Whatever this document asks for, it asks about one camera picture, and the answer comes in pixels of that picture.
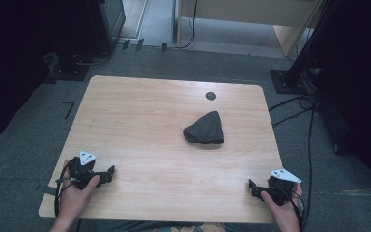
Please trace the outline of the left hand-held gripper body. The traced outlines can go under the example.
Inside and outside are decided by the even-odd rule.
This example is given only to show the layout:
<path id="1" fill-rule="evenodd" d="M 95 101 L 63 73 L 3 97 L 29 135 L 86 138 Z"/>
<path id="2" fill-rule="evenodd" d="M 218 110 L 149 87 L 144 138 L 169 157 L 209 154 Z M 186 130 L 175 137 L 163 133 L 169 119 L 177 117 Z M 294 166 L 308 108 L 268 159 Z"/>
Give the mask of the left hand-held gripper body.
<path id="1" fill-rule="evenodd" d="M 79 189 L 85 189 L 95 176 L 100 176 L 98 187 L 110 182 L 110 170 L 104 172 L 95 172 L 93 170 L 96 158 L 96 155 L 80 150 L 79 155 L 70 160 L 68 169 L 71 182 L 76 184 Z"/>

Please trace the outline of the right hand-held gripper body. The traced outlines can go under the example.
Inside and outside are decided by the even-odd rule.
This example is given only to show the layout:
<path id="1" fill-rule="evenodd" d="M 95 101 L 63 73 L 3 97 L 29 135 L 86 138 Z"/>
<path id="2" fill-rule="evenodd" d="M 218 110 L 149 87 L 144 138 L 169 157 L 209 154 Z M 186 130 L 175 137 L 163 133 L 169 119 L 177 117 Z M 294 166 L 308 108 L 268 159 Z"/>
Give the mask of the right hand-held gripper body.
<path id="1" fill-rule="evenodd" d="M 295 183 L 301 183 L 301 178 L 292 174 L 285 168 L 276 169 L 270 172 L 268 185 L 266 187 L 257 186 L 260 192 L 259 199 L 262 199 L 261 192 L 265 191 L 278 206 L 282 206 L 292 198 L 292 191 Z"/>

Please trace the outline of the yellow and dark grey cloth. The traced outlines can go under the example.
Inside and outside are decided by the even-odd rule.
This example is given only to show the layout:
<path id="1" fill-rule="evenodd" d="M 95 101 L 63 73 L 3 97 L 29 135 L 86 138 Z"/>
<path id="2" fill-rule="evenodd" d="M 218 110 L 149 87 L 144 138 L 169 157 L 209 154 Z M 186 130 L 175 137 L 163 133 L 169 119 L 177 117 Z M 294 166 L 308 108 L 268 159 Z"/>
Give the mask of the yellow and dark grey cloth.
<path id="1" fill-rule="evenodd" d="M 212 111 L 200 117 L 183 129 L 183 136 L 189 143 L 223 144 L 224 133 L 219 113 Z"/>

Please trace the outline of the person's right hand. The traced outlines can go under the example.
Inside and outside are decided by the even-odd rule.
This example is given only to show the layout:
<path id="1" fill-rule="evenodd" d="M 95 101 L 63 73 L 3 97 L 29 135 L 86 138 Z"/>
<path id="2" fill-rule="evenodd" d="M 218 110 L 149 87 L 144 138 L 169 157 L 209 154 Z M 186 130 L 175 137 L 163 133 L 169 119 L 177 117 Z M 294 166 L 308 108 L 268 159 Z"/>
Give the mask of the person's right hand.
<path id="1" fill-rule="evenodd" d="M 265 191 L 261 192 L 262 199 L 269 207 L 272 217 L 276 225 L 278 224 L 297 224 L 300 227 L 298 216 L 291 202 L 287 202 L 282 206 L 278 206 L 273 202 L 269 194 Z"/>

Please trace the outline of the person's left hand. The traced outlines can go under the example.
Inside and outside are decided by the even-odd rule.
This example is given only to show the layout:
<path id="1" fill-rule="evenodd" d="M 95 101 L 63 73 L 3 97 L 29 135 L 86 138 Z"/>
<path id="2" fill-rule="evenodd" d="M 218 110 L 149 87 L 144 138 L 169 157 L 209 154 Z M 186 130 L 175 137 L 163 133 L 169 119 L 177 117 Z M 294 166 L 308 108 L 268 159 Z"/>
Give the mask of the person's left hand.
<path id="1" fill-rule="evenodd" d="M 63 192 L 60 196 L 58 217 L 77 219 L 89 202 L 93 190 L 100 181 L 100 176 L 93 177 L 85 189 L 79 189 L 71 184 L 69 170 L 65 171 L 63 177 L 65 181 L 63 182 Z"/>

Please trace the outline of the pale floor tape strip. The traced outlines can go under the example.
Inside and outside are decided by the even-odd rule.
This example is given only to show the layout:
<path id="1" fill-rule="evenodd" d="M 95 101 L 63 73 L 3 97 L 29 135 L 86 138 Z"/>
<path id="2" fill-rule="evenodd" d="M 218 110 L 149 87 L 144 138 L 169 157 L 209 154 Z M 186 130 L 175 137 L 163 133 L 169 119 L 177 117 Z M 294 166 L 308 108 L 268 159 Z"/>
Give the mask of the pale floor tape strip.
<path id="1" fill-rule="evenodd" d="M 352 196 L 371 196 L 371 189 L 347 189 L 335 191 L 334 194 Z"/>

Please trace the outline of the black metal stand with base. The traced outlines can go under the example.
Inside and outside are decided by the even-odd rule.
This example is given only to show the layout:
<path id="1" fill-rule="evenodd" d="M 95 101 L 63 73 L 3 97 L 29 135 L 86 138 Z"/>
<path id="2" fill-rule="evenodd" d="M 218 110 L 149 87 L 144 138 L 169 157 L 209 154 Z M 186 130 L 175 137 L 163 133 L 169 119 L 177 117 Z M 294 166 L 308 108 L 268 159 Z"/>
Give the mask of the black metal stand with base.
<path id="1" fill-rule="evenodd" d="M 293 66 L 288 71 L 270 70 L 271 79 L 277 93 L 307 94 L 303 76 L 308 68 L 316 68 L 320 62 L 316 58 L 316 42 L 320 39 L 323 29 L 328 23 L 334 0 L 326 0 L 318 16 L 316 27 L 312 35 L 308 36 L 306 43 Z"/>

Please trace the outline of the black curtain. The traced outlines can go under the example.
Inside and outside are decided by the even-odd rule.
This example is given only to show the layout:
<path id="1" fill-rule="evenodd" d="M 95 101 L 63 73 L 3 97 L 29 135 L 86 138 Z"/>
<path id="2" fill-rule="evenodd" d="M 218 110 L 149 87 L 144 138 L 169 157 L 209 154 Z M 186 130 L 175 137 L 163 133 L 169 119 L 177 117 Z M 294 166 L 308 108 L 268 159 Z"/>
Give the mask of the black curtain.
<path id="1" fill-rule="evenodd" d="M 341 147 L 371 169 L 371 0 L 333 0 L 318 88 L 348 128 Z"/>
<path id="2" fill-rule="evenodd" d="M 44 55 L 75 64 L 86 0 L 0 0 L 0 134 L 49 75 Z"/>

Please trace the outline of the black cabinet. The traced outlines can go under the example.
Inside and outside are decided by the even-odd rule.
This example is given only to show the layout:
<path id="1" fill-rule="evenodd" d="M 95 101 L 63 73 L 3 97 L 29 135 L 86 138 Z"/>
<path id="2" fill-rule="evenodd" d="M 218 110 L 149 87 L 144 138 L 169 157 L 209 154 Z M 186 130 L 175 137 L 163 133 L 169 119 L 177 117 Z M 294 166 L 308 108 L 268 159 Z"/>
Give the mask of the black cabinet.
<path id="1" fill-rule="evenodd" d="M 94 35 L 91 53 L 110 54 L 126 21 L 123 0 L 87 0 L 87 3 Z"/>

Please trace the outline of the black stand base plate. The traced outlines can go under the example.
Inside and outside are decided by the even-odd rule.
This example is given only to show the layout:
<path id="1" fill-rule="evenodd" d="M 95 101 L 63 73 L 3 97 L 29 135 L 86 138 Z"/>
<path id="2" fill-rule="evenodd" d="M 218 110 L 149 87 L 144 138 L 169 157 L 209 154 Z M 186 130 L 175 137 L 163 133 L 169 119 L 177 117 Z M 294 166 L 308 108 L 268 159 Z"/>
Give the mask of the black stand base plate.
<path id="1" fill-rule="evenodd" d="M 57 80 L 64 81 L 83 81 L 89 71 L 88 66 L 71 64 L 64 65 L 56 53 L 49 53 L 43 57 L 49 67 L 47 83 L 54 83 Z"/>

